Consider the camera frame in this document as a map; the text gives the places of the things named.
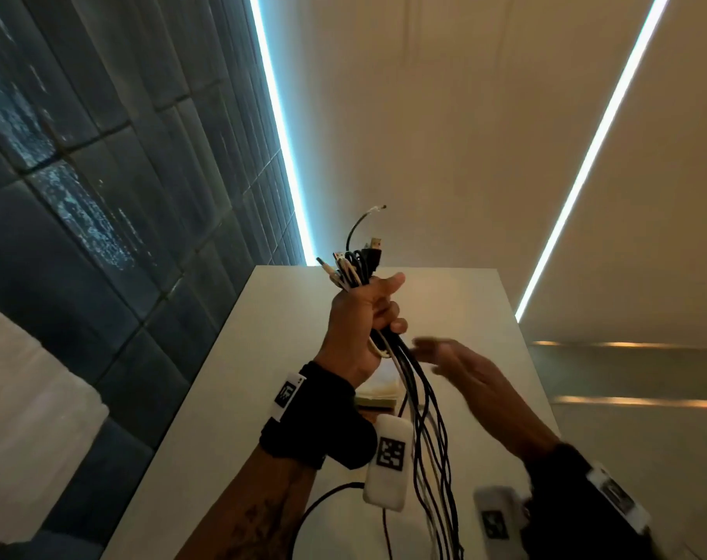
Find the hand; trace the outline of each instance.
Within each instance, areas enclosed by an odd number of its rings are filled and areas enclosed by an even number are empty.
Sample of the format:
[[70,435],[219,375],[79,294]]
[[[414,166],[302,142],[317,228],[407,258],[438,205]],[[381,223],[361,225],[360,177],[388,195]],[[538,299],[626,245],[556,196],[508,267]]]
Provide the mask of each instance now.
[[460,391],[482,427],[520,460],[541,459],[560,442],[487,357],[452,339],[416,338],[413,343],[413,355],[434,364],[434,373]]
[[405,282],[403,273],[387,279],[372,277],[368,285],[341,291],[332,300],[327,334],[315,363],[358,387],[379,367],[382,358],[368,345],[371,329],[390,326],[396,334],[408,329],[398,318],[400,307],[390,300]]

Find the table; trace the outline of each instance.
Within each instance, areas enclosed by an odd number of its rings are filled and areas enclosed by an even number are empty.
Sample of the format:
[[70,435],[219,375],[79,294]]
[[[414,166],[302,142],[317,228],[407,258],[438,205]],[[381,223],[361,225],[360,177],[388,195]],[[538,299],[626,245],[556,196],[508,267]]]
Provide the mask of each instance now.
[[[490,357],[530,407],[558,432],[525,342],[494,269],[394,268],[407,281],[395,299],[417,335],[455,338]],[[337,290],[316,267],[257,266],[143,477],[103,560],[169,560],[255,447],[270,402],[289,371],[311,359]],[[485,433],[461,396],[431,372],[450,438],[453,492],[466,558],[485,558],[472,494],[510,485],[528,494],[519,460]],[[366,469],[326,460],[311,500]],[[402,513],[388,515],[395,558],[427,558],[423,511],[410,489]],[[360,490],[324,502],[305,522],[295,558],[387,558],[381,509]]]

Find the person's right hand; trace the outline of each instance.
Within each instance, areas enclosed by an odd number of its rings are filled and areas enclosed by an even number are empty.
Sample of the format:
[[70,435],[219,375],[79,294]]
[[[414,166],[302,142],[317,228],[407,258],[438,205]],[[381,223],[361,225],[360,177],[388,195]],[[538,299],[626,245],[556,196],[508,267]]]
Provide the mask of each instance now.
[[560,442],[487,357],[450,339],[415,338],[413,355],[435,366],[470,407],[478,422],[525,463],[543,458]]

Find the tattoo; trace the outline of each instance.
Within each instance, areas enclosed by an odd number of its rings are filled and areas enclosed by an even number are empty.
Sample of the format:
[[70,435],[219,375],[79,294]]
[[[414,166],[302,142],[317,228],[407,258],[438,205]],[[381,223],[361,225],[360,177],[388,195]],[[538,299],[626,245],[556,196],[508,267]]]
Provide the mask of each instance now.
[[218,555],[218,560],[277,560],[286,558],[288,544],[296,523],[295,514],[288,514],[289,490],[278,501],[265,499],[244,512],[244,518],[232,530],[232,542]]

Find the white cloth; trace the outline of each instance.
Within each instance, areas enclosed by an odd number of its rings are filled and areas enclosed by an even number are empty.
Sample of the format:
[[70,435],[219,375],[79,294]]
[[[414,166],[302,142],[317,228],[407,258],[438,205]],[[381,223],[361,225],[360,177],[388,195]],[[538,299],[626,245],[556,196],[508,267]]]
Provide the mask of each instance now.
[[0,313],[0,542],[40,529],[107,413],[93,387]]

